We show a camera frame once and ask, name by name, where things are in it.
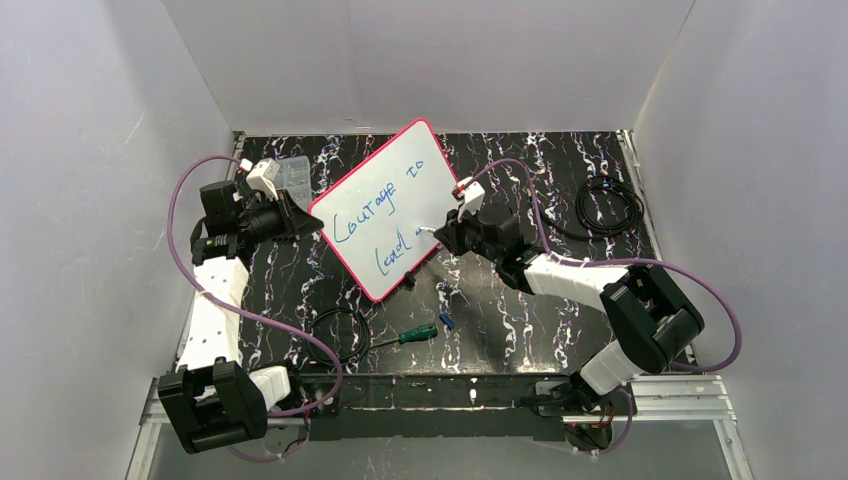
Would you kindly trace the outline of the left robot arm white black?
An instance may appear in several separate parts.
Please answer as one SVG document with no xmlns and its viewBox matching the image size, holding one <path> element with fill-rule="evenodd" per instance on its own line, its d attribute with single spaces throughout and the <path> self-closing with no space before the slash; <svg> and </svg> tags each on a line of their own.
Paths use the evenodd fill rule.
<svg viewBox="0 0 848 480">
<path fill-rule="evenodd" d="M 189 454 L 260 439 L 268 414 L 292 392 L 291 364 L 247 372 L 238 347 L 239 308 L 254 250 L 294 242 L 322 227 L 286 189 L 219 181 L 199 191 L 204 209 L 190 236 L 195 293 L 185 347 L 174 372 L 158 381 L 158 398 Z"/>
</svg>

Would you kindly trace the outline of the pink framed whiteboard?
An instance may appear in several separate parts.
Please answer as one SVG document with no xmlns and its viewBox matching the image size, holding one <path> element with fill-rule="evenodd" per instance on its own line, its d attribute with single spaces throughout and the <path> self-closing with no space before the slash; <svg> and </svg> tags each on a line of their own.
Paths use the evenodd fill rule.
<svg viewBox="0 0 848 480">
<path fill-rule="evenodd" d="M 315 199 L 322 238 L 367 298 L 379 302 L 438 247 L 425 231 L 459 206 L 458 183 L 430 123 L 419 118 Z"/>
</svg>

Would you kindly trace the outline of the blue marker cap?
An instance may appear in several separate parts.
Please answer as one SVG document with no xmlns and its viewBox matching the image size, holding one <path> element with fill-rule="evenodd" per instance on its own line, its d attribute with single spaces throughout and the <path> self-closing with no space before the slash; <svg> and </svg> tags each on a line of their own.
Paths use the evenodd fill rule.
<svg viewBox="0 0 848 480">
<path fill-rule="evenodd" d="M 439 315 L 439 319 L 449 330 L 453 330 L 455 328 L 455 323 L 449 315 L 442 313 Z"/>
</svg>

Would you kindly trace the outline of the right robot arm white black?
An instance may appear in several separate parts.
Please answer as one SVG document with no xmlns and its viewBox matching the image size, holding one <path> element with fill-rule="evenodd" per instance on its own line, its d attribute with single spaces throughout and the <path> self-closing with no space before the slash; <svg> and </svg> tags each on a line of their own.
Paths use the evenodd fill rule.
<svg viewBox="0 0 848 480">
<path fill-rule="evenodd" d="M 432 234 L 454 256 L 472 252 L 489 260 L 514 290 L 606 315 L 614 341 L 551 392 L 523 398 L 526 406 L 588 412 L 635 377 L 661 373 L 704 329 L 700 312 L 663 268 L 568 266 L 527 241 L 508 208 L 451 210 Z"/>
</svg>

